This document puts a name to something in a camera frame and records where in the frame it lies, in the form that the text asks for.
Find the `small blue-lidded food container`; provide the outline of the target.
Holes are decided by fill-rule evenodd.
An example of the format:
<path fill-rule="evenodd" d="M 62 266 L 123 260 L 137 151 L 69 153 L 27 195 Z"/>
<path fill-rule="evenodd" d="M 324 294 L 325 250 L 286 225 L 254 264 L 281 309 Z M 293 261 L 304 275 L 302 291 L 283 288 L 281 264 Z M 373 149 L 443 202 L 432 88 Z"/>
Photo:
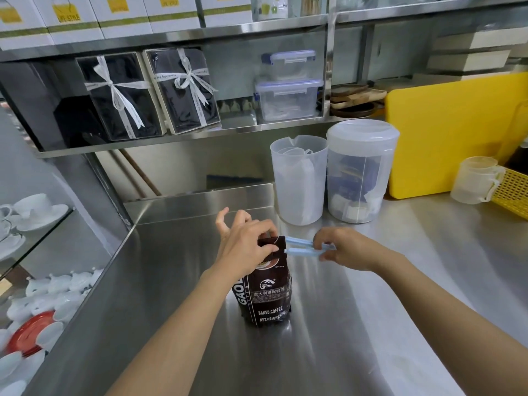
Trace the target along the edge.
<path fill-rule="evenodd" d="M 307 79 L 315 60 L 313 49 L 264 53 L 261 55 L 263 76 L 274 81 Z"/>

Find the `black gift box white ribbon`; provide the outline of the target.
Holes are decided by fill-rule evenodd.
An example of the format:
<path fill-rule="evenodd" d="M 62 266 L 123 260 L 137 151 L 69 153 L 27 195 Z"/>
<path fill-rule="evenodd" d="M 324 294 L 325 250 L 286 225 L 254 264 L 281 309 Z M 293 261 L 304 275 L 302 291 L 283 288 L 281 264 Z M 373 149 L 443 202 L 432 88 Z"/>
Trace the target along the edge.
<path fill-rule="evenodd" d="M 77 57 L 76 63 L 110 141 L 167 133 L 160 102 L 139 52 Z"/>
<path fill-rule="evenodd" d="M 142 58 L 171 134 L 220 124 L 216 89 L 200 48 L 146 49 Z"/>

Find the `group of white teapots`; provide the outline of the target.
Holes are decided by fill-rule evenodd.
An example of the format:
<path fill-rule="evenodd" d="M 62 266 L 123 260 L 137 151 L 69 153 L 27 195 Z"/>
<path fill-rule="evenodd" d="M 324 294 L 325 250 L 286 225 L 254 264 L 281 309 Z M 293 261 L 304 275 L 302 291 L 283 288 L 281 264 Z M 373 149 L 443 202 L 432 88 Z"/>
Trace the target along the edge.
<path fill-rule="evenodd" d="M 104 269 L 93 267 L 84 272 L 50 274 L 42 279 L 28 277 L 21 289 L 12 288 L 0 301 L 0 317 L 9 324 L 22 324 L 45 312 L 65 305 L 80 305 L 102 276 Z"/>

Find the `person's right forearm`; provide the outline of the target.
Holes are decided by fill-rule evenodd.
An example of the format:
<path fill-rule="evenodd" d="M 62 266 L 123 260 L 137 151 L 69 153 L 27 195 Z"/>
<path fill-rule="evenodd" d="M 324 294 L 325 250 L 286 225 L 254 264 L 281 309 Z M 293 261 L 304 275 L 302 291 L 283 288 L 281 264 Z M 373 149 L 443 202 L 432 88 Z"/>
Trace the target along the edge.
<path fill-rule="evenodd" d="M 466 396 L 528 396 L 528 348 L 389 252 L 379 275 Z"/>

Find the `stainless steel shelf unit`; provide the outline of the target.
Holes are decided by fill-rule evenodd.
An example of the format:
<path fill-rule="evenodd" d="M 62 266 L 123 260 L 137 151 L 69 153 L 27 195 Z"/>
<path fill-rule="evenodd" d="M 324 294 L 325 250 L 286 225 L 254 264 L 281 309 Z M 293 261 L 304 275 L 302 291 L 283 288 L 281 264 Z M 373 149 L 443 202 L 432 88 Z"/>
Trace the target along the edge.
<path fill-rule="evenodd" d="M 330 32 L 332 30 L 330 25 L 332 24 L 361 26 L 364 24 L 388 23 L 400 19 L 430 17 L 443 13 L 475 12 L 490 8 L 505 8 L 518 5 L 528 5 L 528 0 L 439 0 L 420 4 L 332 12 L 282 20 L 268 20 L 226 27 L 189 29 L 168 32 L 166 34 L 149 34 L 125 37 L 122 39 L 105 39 L 84 43 L 42 46 L 35 49 L 25 48 L 13 51 L 0 51 L 0 97 L 5 97 L 10 107 L 15 110 L 15 102 L 8 96 L 8 90 L 4 86 L 7 82 L 7 74 L 3 73 L 5 68 L 13 67 L 16 64 L 41 62 L 44 59 L 84 57 L 95 54 L 96 52 L 140 51 L 148 46 L 200 46 L 217 40 L 233 42 L 235 40 L 265 39 L 280 35 L 311 34 L 321 31 Z M 61 149 L 50 152 L 41 152 L 39 150 L 38 146 L 36 146 L 38 143 L 37 138 L 34 135 L 29 135 L 30 128 L 28 124 L 23 124 L 21 132 L 23 133 L 23 137 L 28 139 L 28 145 L 31 151 L 38 158 L 54 158 L 294 126 L 298 126 L 298 124 L 270 123 L 262 125 L 254 124 L 244 127 L 229 127 L 227 129 L 207 128 L 187 134 L 165 134 L 162 137 L 115 141 L 107 144 L 89 144 L 88 146 L 77 148 L 62 147 Z"/>

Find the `dark blue packet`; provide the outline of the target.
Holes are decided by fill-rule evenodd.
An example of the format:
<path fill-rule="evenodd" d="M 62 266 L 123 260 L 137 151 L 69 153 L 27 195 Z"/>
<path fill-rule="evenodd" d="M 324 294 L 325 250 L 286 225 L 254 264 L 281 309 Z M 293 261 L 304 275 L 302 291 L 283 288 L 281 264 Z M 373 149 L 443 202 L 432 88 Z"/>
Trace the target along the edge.
<path fill-rule="evenodd" d="M 380 161 L 380 156 L 343 156 L 338 163 L 337 192 L 345 199 L 366 202 L 366 193 L 376 186 Z"/>

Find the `white saucer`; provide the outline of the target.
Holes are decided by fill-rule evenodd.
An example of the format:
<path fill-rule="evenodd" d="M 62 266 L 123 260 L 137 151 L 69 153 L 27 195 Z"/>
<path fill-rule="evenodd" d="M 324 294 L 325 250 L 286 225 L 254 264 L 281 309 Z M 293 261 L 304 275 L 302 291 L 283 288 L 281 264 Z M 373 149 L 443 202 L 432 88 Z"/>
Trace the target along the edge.
<path fill-rule="evenodd" d="M 33 208 L 18 221 L 16 229 L 19 232 L 33 232 L 44 229 L 65 217 L 69 210 L 69 206 L 66 204 L 53 205 L 47 213 L 42 215 L 38 214 Z"/>

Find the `glass shelf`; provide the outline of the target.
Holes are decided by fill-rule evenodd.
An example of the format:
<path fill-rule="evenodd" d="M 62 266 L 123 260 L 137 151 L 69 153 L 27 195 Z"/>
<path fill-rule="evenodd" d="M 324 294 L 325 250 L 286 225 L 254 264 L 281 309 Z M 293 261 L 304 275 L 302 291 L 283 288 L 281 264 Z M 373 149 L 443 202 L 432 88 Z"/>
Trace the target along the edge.
<path fill-rule="evenodd" d="M 58 205 L 59 213 L 48 223 L 23 224 L 23 229 L 16 226 L 9 235 L 0 237 L 0 281 L 30 255 L 59 225 L 73 212 L 75 207 Z"/>

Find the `clear plastic measuring cup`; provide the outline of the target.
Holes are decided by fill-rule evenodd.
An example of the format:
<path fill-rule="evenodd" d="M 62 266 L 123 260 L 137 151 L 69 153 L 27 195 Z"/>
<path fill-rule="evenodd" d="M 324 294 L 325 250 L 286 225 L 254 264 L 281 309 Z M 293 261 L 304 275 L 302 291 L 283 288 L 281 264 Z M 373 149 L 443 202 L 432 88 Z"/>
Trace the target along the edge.
<path fill-rule="evenodd" d="M 490 202 L 504 179 L 506 168 L 492 157 L 476 156 L 463 160 L 450 196 L 459 203 L 476 205 Z"/>

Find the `yellow cutting board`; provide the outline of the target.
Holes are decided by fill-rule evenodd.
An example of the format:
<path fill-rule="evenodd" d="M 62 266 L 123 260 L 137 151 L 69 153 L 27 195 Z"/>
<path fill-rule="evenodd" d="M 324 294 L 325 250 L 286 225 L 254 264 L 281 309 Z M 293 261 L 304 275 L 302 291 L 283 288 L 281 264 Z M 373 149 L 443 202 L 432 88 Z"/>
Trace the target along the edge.
<path fill-rule="evenodd" d="M 528 72 L 392 90 L 385 112 L 400 132 L 391 197 L 449 192 L 463 160 L 503 162 L 528 136 Z"/>

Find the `clear open plastic pitcher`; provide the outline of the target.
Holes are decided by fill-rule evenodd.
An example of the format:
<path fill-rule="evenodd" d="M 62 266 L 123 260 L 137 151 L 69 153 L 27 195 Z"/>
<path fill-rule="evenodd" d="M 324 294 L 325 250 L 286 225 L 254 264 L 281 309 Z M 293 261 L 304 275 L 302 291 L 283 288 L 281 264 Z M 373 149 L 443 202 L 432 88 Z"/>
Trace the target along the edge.
<path fill-rule="evenodd" d="M 281 156 L 285 147 L 310 149 L 304 157 Z M 282 138 L 270 145 L 279 215 L 295 226 L 307 226 L 323 213 L 328 146 L 324 138 L 299 135 Z"/>

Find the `person's right hand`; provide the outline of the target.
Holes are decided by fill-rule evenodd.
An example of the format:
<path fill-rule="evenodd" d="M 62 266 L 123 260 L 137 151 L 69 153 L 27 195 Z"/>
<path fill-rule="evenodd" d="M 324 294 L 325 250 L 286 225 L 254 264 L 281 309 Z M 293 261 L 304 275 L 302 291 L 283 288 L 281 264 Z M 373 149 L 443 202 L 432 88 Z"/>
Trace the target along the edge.
<path fill-rule="evenodd" d="M 335 251 L 327 251 L 319 257 L 321 261 L 332 261 L 340 266 L 358 271 L 374 271 L 382 260 L 384 247 L 350 227 L 323 227 L 335 230 Z"/>

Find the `light blue bag clip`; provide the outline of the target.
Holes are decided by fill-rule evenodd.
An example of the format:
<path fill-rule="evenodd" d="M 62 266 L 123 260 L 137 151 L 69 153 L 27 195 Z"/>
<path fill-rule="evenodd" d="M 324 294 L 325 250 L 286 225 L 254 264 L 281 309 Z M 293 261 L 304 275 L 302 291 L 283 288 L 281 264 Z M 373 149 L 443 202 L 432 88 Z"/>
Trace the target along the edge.
<path fill-rule="evenodd" d="M 322 254 L 327 251 L 335 251 L 336 247 L 330 243 L 322 243 L 321 249 L 315 249 L 313 247 L 313 241 L 304 240 L 299 238 L 293 238 L 290 236 L 285 237 L 287 255 L 298 256 L 298 257 L 314 257 L 319 258 Z"/>

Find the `white teacup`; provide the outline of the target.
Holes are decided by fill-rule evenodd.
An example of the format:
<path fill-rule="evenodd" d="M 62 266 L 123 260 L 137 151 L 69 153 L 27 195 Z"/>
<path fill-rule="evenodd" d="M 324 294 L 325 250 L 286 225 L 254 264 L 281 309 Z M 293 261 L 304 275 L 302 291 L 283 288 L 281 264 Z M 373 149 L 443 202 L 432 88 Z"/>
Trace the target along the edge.
<path fill-rule="evenodd" d="M 14 203 L 13 209 L 21 219 L 43 219 L 51 214 L 52 203 L 47 194 L 39 193 Z"/>

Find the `white box green mug print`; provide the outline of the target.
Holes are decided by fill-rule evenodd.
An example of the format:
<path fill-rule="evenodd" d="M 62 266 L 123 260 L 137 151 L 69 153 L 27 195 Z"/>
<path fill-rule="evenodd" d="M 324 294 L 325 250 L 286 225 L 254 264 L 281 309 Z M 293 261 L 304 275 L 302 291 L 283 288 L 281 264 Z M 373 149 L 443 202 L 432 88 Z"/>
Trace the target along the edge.
<path fill-rule="evenodd" d="M 289 0 L 252 0 L 255 21 L 289 18 Z"/>

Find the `stack of flat white boxes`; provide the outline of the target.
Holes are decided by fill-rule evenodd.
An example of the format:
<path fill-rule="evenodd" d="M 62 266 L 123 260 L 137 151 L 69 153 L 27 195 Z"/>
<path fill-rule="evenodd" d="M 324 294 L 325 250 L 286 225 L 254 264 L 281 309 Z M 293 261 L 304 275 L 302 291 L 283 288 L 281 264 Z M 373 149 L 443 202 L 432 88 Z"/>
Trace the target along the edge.
<path fill-rule="evenodd" d="M 479 72 L 506 65 L 511 51 L 528 43 L 528 26 L 486 29 L 437 37 L 426 69 L 430 72 Z"/>

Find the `large blue-lidded food container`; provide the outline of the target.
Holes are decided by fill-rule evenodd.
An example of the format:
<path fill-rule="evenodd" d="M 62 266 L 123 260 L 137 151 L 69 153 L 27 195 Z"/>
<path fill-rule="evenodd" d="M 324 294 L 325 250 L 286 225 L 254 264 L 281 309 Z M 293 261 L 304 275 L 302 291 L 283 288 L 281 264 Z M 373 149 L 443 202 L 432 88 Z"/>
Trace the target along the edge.
<path fill-rule="evenodd" d="M 254 95 L 264 121 L 309 118 L 316 115 L 322 79 L 257 81 Z"/>

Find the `white box yellow print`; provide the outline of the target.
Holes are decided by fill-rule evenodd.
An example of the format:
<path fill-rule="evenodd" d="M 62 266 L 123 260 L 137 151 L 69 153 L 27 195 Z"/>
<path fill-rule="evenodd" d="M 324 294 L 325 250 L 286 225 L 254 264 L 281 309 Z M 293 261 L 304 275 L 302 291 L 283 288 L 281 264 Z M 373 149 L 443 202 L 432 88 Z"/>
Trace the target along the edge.
<path fill-rule="evenodd" d="M 252 23 L 251 0 L 200 0 L 206 27 Z"/>
<path fill-rule="evenodd" d="M 195 0 L 143 0 L 153 33 L 201 28 Z"/>
<path fill-rule="evenodd" d="M 0 50 L 54 45 L 33 0 L 0 0 Z"/>
<path fill-rule="evenodd" d="M 89 0 L 105 39 L 152 34 L 143 0 Z"/>
<path fill-rule="evenodd" d="M 56 45 L 104 39 L 90 0 L 33 0 Z"/>

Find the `dark brown coffee bag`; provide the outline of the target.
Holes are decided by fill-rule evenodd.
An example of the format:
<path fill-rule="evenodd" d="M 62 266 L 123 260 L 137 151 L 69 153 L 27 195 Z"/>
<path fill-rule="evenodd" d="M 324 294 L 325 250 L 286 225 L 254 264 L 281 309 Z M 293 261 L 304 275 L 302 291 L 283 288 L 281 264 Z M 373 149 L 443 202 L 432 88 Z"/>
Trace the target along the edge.
<path fill-rule="evenodd" d="M 277 236 L 258 240 L 259 246 L 266 244 L 274 244 L 279 250 L 232 287 L 242 317 L 257 327 L 280 323 L 291 312 L 292 277 L 285 253 L 286 238 Z"/>

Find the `stack of wooden trays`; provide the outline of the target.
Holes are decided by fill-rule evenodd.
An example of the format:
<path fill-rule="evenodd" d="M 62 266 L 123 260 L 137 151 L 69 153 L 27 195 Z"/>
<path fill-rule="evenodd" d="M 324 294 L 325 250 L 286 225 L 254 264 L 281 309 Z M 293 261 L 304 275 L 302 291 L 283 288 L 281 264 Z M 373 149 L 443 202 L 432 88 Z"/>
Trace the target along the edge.
<path fill-rule="evenodd" d="M 360 119 L 377 114 L 384 106 L 386 90 L 368 85 L 342 84 L 332 86 L 329 113 L 341 119 Z"/>

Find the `person's left forearm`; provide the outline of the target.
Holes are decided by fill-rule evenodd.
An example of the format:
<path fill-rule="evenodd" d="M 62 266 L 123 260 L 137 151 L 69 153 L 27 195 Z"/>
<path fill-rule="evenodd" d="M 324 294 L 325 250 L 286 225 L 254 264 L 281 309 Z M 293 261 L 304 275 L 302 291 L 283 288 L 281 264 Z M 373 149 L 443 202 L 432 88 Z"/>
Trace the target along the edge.
<path fill-rule="evenodd" d="M 243 276 L 222 260 L 206 270 L 105 396 L 188 396 L 220 308 Z"/>

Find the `person's left hand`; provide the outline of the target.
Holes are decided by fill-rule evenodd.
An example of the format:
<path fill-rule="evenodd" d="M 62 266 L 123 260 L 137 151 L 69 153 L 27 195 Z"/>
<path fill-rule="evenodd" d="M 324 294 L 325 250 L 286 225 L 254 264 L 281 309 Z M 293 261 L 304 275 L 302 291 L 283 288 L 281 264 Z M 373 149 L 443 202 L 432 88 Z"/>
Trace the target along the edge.
<path fill-rule="evenodd" d="M 229 235 L 220 241 L 213 267 L 219 270 L 222 277 L 234 284 L 256 269 L 255 248 L 258 240 L 267 235 L 278 236 L 278 230 L 272 220 L 252 219 L 248 212 L 238 210 Z"/>

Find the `red saucer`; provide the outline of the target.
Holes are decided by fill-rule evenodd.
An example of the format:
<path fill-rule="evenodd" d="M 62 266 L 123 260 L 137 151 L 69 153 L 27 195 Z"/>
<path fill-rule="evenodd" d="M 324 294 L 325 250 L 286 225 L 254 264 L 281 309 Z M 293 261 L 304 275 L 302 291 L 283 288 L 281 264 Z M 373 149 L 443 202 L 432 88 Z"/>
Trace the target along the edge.
<path fill-rule="evenodd" d="M 42 348 L 36 344 L 36 338 L 45 327 L 55 322 L 53 319 L 54 313 L 55 311 L 53 310 L 40 313 L 25 322 L 11 336 L 5 348 L 5 353 L 10 354 L 13 352 L 21 352 L 22 357 L 27 358 L 42 350 Z"/>

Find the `clear pitcher with white lid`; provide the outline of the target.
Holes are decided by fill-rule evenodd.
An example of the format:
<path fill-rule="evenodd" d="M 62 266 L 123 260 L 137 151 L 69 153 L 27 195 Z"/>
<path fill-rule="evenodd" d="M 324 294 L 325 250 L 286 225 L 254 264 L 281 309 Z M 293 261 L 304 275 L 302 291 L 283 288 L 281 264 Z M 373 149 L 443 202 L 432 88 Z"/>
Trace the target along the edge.
<path fill-rule="evenodd" d="M 327 199 L 333 217 L 363 224 L 378 215 L 399 136 L 392 124 L 373 119 L 344 120 L 329 128 Z"/>

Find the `yellow plastic basket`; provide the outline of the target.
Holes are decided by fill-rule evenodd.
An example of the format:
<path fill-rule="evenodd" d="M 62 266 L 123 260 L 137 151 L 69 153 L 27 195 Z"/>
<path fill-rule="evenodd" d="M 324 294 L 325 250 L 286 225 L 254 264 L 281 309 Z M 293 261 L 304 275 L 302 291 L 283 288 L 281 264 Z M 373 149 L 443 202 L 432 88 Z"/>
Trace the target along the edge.
<path fill-rule="evenodd" d="M 506 168 L 491 202 L 528 221 L 528 175 Z"/>

